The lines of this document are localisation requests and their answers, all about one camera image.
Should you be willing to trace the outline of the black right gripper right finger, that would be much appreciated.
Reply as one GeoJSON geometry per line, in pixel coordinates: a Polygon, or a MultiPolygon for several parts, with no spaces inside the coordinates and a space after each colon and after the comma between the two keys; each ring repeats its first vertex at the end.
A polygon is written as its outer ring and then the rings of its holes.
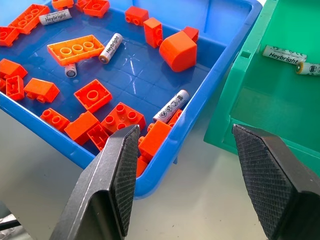
{"type": "Polygon", "coordinates": [[[234,124],[247,193],[268,240],[320,240],[320,177],[283,140],[234,124]]]}

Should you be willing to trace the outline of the white Heybright AA battery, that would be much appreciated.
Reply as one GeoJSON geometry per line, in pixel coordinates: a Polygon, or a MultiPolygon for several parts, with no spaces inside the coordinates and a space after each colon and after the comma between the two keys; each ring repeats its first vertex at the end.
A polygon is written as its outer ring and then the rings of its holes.
{"type": "Polygon", "coordinates": [[[120,46],[120,44],[123,41],[123,36],[119,33],[115,33],[110,41],[107,43],[105,46],[104,50],[101,52],[99,55],[98,59],[103,63],[103,64],[108,64],[113,55],[115,54],[116,50],[120,46]]]}
{"type": "Polygon", "coordinates": [[[295,69],[298,75],[320,76],[320,64],[300,61],[295,69]]]}
{"type": "Polygon", "coordinates": [[[299,62],[305,62],[307,55],[288,49],[267,45],[262,53],[264,57],[272,58],[281,62],[297,65],[299,62]]]}
{"type": "Polygon", "coordinates": [[[181,89],[158,113],[153,116],[153,121],[167,123],[174,114],[190,100],[190,94],[181,89]]]}
{"type": "Polygon", "coordinates": [[[58,23],[61,21],[65,21],[65,20],[68,20],[71,18],[72,18],[72,16],[71,16],[70,11],[68,9],[51,12],[48,14],[40,15],[38,17],[39,22],[44,26],[58,23]]]}
{"type": "Polygon", "coordinates": [[[68,78],[74,78],[77,76],[77,68],[75,63],[71,63],[65,66],[64,69],[65,75],[68,78]]]}

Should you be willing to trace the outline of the orange hollow brick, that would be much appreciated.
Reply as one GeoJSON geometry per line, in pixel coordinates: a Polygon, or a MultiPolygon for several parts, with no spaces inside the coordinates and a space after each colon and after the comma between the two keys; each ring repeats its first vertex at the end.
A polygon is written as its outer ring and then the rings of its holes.
{"type": "Polygon", "coordinates": [[[19,75],[6,80],[6,95],[15,101],[22,100],[25,97],[24,81],[19,75]]]}
{"type": "Polygon", "coordinates": [[[100,124],[97,124],[92,129],[90,129],[87,132],[87,135],[99,151],[103,150],[109,138],[109,135],[100,124]]]}

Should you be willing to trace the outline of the orange plastic building brick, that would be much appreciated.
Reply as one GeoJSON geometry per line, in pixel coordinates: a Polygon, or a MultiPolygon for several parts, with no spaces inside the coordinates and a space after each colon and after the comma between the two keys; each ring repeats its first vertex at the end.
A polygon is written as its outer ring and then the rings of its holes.
{"type": "Polygon", "coordinates": [[[149,164],[172,127],[162,121],[151,123],[145,136],[140,137],[138,149],[145,163],[149,164]]]}
{"type": "Polygon", "coordinates": [[[91,112],[86,111],[75,121],[69,123],[64,131],[74,142],[82,146],[89,140],[88,131],[99,123],[99,120],[91,112]]]}

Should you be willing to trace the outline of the orange sloped brick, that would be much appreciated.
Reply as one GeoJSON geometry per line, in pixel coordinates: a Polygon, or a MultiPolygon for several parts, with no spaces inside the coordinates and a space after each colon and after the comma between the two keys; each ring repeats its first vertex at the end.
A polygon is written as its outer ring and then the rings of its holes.
{"type": "Polygon", "coordinates": [[[22,79],[28,74],[26,69],[19,63],[3,58],[0,61],[0,78],[8,79],[20,76],[22,79]]]}
{"type": "Polygon", "coordinates": [[[40,103],[52,103],[60,92],[53,82],[37,78],[31,78],[23,90],[29,99],[40,103]]]}

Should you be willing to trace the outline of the long orange eight-stud brick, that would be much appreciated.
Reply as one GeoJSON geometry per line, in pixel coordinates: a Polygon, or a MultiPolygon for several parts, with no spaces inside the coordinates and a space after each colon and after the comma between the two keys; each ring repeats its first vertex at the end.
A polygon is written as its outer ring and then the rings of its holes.
{"type": "Polygon", "coordinates": [[[31,4],[8,27],[15,28],[19,33],[28,35],[40,23],[39,16],[49,13],[50,8],[47,5],[31,4]]]}

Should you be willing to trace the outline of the red plastic building brick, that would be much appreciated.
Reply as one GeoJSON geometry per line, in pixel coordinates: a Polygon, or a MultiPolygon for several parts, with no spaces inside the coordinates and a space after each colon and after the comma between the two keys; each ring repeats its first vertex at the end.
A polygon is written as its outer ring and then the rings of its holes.
{"type": "Polygon", "coordinates": [[[195,43],[199,39],[199,30],[197,28],[191,27],[191,26],[186,26],[183,31],[187,34],[188,37],[191,38],[192,41],[195,43]]]}

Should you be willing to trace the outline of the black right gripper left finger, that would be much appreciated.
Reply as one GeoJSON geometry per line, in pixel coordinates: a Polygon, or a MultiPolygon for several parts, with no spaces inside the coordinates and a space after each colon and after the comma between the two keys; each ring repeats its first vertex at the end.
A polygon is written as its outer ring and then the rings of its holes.
{"type": "Polygon", "coordinates": [[[80,174],[49,240],[125,240],[136,186],[140,127],[112,134],[80,174]]]}

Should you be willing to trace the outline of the green plastic bin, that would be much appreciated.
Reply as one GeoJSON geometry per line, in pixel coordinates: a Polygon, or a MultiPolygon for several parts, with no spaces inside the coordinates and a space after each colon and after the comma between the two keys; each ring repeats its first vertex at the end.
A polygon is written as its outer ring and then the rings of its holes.
{"type": "Polygon", "coordinates": [[[279,47],[320,64],[320,0],[266,0],[222,90],[204,141],[236,153],[234,124],[282,138],[320,175],[320,76],[299,75],[295,65],[263,56],[279,47]]]}

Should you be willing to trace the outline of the large rounded orange block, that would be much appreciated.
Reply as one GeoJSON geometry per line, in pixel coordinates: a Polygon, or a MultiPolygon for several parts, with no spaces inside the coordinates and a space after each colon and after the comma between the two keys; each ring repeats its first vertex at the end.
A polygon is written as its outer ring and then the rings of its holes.
{"type": "Polygon", "coordinates": [[[159,54],[174,72],[182,72],[196,65],[197,44],[179,31],[161,43],[159,54]]]}

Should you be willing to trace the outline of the orange two-stud brick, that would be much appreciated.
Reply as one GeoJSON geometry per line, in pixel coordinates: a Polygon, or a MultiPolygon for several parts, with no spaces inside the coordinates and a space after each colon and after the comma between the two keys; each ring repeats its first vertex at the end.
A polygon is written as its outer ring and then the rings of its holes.
{"type": "Polygon", "coordinates": [[[131,6],[125,12],[125,21],[136,26],[143,26],[144,21],[149,19],[149,12],[146,9],[131,6]]]}
{"type": "Polygon", "coordinates": [[[151,17],[143,22],[145,41],[153,48],[163,42],[163,26],[156,18],[151,17]]]}
{"type": "Polygon", "coordinates": [[[43,111],[40,118],[60,132],[64,132],[70,121],[52,108],[43,111]]]}

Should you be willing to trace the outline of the light orange flat plate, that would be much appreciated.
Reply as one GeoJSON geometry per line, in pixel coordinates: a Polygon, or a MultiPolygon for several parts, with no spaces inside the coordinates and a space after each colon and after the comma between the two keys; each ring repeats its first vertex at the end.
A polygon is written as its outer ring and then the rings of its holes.
{"type": "Polygon", "coordinates": [[[47,45],[48,52],[60,66],[99,56],[104,49],[105,46],[92,34],[47,45]]]}

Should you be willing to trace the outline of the blue plastic tray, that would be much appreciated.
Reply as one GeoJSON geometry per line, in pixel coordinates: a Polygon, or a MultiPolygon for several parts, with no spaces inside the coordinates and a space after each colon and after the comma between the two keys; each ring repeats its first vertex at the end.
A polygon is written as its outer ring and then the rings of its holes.
{"type": "Polygon", "coordinates": [[[148,124],[154,115],[180,90],[190,94],[178,125],[174,127],[136,181],[136,199],[150,196],[160,185],[200,112],[236,58],[262,9],[257,0],[109,0],[103,18],[91,17],[71,8],[71,19],[50,25],[39,24],[30,34],[21,34],[11,47],[0,47],[0,60],[21,64],[32,78],[53,82],[59,94],[52,103],[24,98],[16,102],[0,93],[0,110],[30,129],[76,165],[85,168],[98,154],[92,142],[83,146],[40,119],[48,108],[74,121],[85,111],[75,92],[92,80],[99,80],[112,94],[110,103],[95,116],[102,120],[118,104],[124,103],[144,115],[148,124]],[[196,65],[174,72],[159,50],[145,41],[144,29],[125,21],[125,11],[136,6],[146,9],[162,23],[164,37],[186,26],[198,29],[196,65]],[[48,52],[49,44],[93,35],[106,44],[113,34],[123,42],[110,63],[96,57],[77,65],[77,76],[68,78],[48,52]]]}

